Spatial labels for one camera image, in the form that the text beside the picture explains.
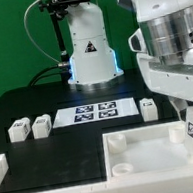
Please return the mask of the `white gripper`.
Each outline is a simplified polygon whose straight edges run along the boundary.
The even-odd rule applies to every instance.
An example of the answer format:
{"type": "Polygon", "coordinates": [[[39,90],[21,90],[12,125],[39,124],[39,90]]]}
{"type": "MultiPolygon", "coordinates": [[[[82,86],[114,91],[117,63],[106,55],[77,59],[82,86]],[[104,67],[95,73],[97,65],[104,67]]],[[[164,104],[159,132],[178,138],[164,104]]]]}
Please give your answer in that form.
{"type": "Polygon", "coordinates": [[[183,53],[184,63],[162,65],[146,53],[138,53],[137,61],[143,80],[151,92],[168,95],[179,120],[186,120],[188,101],[193,102],[193,49],[183,53]]]}

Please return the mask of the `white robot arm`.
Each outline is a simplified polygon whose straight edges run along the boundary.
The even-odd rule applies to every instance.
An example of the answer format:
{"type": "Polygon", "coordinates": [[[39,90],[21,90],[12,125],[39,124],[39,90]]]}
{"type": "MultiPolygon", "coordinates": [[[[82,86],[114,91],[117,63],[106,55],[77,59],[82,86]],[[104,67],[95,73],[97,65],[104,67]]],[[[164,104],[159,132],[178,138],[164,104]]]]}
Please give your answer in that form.
{"type": "Polygon", "coordinates": [[[193,103],[193,0],[50,0],[56,18],[68,17],[73,52],[68,83],[80,90],[123,76],[109,46],[104,16],[121,50],[136,55],[151,92],[182,107],[193,103]]]}

